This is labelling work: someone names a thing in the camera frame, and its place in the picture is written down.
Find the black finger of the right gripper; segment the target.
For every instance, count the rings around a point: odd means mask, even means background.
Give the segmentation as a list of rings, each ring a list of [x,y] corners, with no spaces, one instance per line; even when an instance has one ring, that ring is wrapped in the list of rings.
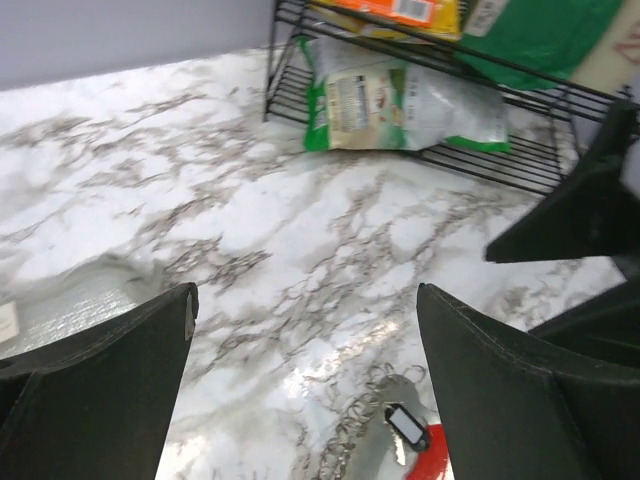
[[[494,263],[639,256],[639,201],[622,184],[639,106],[617,100],[589,149],[558,187],[492,241]]]
[[[560,348],[637,368],[639,281],[631,279],[532,328],[529,334]]]

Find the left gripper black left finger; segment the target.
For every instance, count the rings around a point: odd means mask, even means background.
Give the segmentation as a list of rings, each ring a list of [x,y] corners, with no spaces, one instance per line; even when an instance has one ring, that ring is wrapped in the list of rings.
[[[183,283],[2,360],[2,478],[154,478],[198,310]]]

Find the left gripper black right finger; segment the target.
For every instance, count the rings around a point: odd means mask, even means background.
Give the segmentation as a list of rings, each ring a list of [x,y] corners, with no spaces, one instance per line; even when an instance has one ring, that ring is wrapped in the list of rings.
[[[458,479],[635,479],[639,366],[555,346],[432,284],[417,315]]]

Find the metal keyring coil red holder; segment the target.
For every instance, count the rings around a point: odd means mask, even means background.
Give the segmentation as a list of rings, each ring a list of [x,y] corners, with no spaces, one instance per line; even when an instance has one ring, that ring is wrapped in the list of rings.
[[[435,397],[422,396],[416,383],[427,370],[411,366],[397,373],[390,364],[372,367],[361,391],[329,430],[309,479],[452,479],[453,470]],[[402,406],[428,430],[429,448],[411,448],[387,421]]]

